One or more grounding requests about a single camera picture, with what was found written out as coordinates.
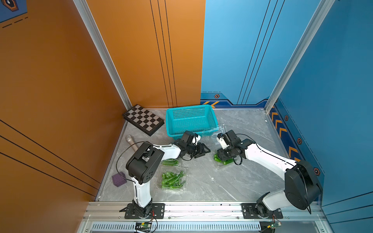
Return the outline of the right circuit board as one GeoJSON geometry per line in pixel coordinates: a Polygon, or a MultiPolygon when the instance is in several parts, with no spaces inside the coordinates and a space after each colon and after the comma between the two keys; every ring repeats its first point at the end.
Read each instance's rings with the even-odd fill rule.
{"type": "Polygon", "coordinates": [[[281,223],[281,222],[275,222],[275,223],[273,223],[273,224],[271,224],[271,225],[268,225],[267,228],[268,228],[268,229],[272,229],[272,230],[274,230],[274,229],[279,228],[279,227],[281,227],[281,226],[282,226],[282,223],[281,223]]]}

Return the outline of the circuit board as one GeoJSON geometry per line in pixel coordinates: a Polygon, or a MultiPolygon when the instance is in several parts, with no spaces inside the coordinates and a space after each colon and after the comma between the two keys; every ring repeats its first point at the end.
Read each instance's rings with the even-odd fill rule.
{"type": "Polygon", "coordinates": [[[134,231],[135,233],[150,233],[152,230],[151,222],[136,222],[134,231]]]}
{"type": "Polygon", "coordinates": [[[268,225],[267,228],[268,228],[268,229],[272,229],[272,230],[274,230],[274,229],[279,228],[279,227],[281,227],[281,226],[282,226],[282,223],[281,223],[281,222],[275,222],[275,223],[273,223],[273,224],[271,224],[271,225],[268,225]]]}

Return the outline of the teal plastic basket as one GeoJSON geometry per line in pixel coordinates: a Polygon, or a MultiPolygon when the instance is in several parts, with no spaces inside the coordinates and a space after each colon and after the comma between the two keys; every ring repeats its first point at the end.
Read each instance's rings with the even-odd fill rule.
{"type": "Polygon", "coordinates": [[[211,136],[219,124],[210,105],[170,108],[166,111],[166,130],[169,137],[180,139],[186,131],[211,136]]]}

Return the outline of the left circuit board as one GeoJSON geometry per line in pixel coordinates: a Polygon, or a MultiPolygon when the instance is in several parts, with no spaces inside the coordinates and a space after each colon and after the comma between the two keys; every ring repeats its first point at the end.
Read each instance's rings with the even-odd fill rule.
{"type": "Polygon", "coordinates": [[[151,222],[136,222],[134,231],[135,233],[150,233],[152,230],[151,222]]]}

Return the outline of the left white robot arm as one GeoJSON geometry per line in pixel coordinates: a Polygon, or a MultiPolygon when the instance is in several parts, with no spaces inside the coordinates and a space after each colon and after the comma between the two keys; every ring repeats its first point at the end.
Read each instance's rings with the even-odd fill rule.
{"type": "Polygon", "coordinates": [[[129,218],[149,218],[153,216],[153,200],[150,192],[150,181],[162,161],[199,158],[211,150],[202,142],[201,137],[186,131],[180,139],[168,145],[155,145],[143,142],[126,164],[126,169],[134,184],[134,198],[126,207],[129,218]]]}

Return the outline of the purple cube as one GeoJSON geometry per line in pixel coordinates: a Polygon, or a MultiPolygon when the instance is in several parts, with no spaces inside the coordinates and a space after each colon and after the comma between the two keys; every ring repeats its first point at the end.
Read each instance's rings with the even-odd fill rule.
{"type": "Polygon", "coordinates": [[[127,183],[127,179],[123,172],[116,173],[112,176],[112,183],[115,187],[120,187],[127,183]]]}

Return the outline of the clear pepper container front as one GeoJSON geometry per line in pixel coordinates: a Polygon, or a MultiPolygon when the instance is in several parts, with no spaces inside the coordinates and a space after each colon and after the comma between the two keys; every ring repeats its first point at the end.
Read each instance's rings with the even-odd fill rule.
{"type": "Polygon", "coordinates": [[[162,168],[159,172],[156,187],[172,192],[184,191],[187,187],[187,175],[188,171],[186,168],[162,168]]]}

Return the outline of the black white checkerboard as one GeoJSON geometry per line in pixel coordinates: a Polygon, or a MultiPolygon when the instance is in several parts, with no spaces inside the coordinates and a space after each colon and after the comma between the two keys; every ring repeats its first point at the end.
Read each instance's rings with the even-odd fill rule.
{"type": "Polygon", "coordinates": [[[148,136],[152,136],[165,123],[163,118],[138,104],[122,116],[148,136]]]}

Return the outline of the right aluminium frame post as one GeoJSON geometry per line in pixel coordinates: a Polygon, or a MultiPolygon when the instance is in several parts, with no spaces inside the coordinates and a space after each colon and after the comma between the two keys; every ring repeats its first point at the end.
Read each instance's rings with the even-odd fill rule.
{"type": "Polygon", "coordinates": [[[319,30],[321,24],[323,23],[325,17],[329,13],[331,7],[333,6],[335,0],[322,0],[319,2],[312,18],[310,19],[304,33],[302,34],[293,54],[291,55],[287,65],[285,66],[278,82],[276,83],[265,107],[264,111],[269,114],[271,109],[274,107],[276,100],[279,98],[281,92],[285,88],[287,82],[298,66],[300,60],[305,54],[307,48],[312,42],[314,36],[319,30]]]}

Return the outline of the left aluminium frame post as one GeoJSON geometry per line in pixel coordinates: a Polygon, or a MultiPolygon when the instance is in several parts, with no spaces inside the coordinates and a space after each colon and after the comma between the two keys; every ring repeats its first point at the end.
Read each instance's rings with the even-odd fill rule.
{"type": "Polygon", "coordinates": [[[84,0],[73,0],[78,13],[83,20],[83,23],[96,47],[97,52],[99,53],[101,60],[106,67],[106,70],[125,106],[126,109],[132,108],[131,101],[125,90],[123,82],[119,76],[119,73],[115,67],[113,59],[110,56],[109,50],[104,42],[104,39],[101,35],[101,32],[98,28],[98,25],[94,19],[94,16],[88,6],[87,1],[84,0]]]}

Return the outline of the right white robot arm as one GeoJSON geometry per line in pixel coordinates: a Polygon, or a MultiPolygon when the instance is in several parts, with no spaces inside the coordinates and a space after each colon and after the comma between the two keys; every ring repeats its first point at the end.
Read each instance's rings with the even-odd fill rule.
{"type": "Polygon", "coordinates": [[[284,189],[267,192],[256,201],[254,213],[260,218],[268,218],[275,211],[288,206],[309,210],[310,205],[322,195],[323,187],[309,162],[274,154],[250,137],[240,139],[232,130],[218,134],[217,141],[221,146],[217,156],[222,162],[237,157],[241,161],[248,159],[271,170],[284,181],[284,189]]]}

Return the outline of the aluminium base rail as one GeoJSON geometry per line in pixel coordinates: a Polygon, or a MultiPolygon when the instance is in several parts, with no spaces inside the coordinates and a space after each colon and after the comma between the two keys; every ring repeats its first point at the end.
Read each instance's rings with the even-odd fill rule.
{"type": "Polygon", "coordinates": [[[163,202],[155,204],[149,218],[129,218],[128,202],[90,202],[78,228],[79,233],[135,233],[136,222],[151,222],[151,233],[331,233],[322,209],[311,212],[285,207],[268,218],[259,218],[240,202],[163,202]],[[267,226],[281,222],[274,230],[267,226]]]}

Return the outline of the aluminium frame post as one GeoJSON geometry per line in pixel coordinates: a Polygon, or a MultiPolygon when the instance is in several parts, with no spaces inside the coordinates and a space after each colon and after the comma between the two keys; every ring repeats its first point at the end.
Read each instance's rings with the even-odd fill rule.
{"type": "Polygon", "coordinates": [[[310,19],[304,33],[302,34],[293,54],[291,55],[287,65],[285,66],[278,82],[276,83],[265,107],[264,111],[269,114],[271,109],[274,107],[276,100],[279,98],[281,92],[285,88],[287,82],[298,66],[300,60],[305,54],[307,48],[312,42],[314,36],[319,30],[321,24],[323,23],[325,17],[329,13],[331,7],[333,6],[335,0],[322,0],[319,2],[312,18],[310,19]]]}
{"type": "Polygon", "coordinates": [[[83,23],[96,47],[97,52],[99,53],[101,60],[106,67],[106,70],[125,106],[126,109],[132,108],[131,101],[125,90],[123,82],[119,76],[119,73],[115,67],[113,59],[110,56],[109,50],[104,42],[104,39],[101,35],[101,32],[98,28],[98,25],[94,19],[94,16],[88,6],[87,1],[84,0],[73,0],[78,13],[83,20],[83,23]]]}

